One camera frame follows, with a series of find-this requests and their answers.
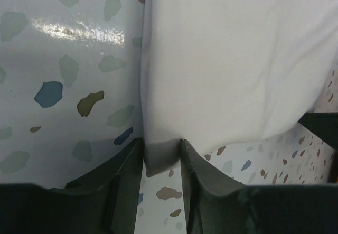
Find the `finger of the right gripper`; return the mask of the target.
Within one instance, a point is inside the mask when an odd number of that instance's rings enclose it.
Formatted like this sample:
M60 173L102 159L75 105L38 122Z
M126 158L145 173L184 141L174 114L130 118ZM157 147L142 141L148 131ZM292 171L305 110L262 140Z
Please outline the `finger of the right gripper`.
M323 142L337 151L338 148L338 114L305 113L298 121L302 126L319 137Z

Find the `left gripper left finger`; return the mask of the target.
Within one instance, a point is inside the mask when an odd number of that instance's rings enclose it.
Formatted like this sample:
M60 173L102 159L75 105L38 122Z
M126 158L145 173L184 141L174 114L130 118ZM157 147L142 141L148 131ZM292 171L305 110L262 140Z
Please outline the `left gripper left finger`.
M2 184L1 233L134 233L143 153L135 138L63 189Z

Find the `white coca-cola t-shirt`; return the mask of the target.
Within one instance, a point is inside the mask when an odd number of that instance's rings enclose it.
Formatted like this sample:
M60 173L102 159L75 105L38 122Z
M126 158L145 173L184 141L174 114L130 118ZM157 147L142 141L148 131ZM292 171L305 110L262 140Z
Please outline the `white coca-cola t-shirt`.
M311 110L337 57L337 0L145 0L140 96L148 176L187 139L261 141Z

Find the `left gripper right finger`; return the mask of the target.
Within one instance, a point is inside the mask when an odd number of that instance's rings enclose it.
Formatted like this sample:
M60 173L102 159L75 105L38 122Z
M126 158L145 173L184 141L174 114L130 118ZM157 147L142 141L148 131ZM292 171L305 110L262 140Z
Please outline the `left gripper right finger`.
M180 141L187 233L337 233L337 185L244 185Z

